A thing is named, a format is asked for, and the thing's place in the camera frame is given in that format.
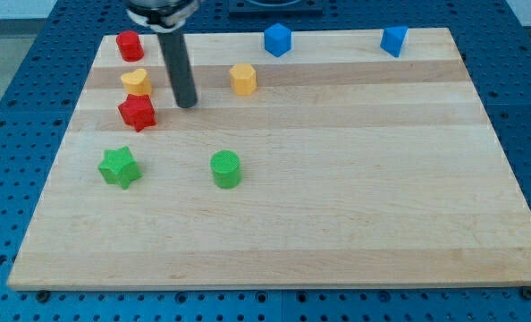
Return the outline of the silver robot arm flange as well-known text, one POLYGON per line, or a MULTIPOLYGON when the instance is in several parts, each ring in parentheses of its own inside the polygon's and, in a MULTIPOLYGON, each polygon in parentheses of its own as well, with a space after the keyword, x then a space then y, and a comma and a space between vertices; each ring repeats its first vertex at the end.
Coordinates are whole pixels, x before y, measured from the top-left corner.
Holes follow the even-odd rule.
POLYGON ((129 18, 157 33, 180 29, 201 6, 201 0, 123 0, 129 18))

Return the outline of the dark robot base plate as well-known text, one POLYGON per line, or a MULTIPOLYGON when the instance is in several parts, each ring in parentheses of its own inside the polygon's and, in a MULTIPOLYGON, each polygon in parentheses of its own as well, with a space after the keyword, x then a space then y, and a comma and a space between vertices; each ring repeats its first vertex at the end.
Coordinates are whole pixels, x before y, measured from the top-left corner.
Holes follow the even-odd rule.
POLYGON ((227 0, 231 17, 259 14, 321 14, 325 0, 227 0))

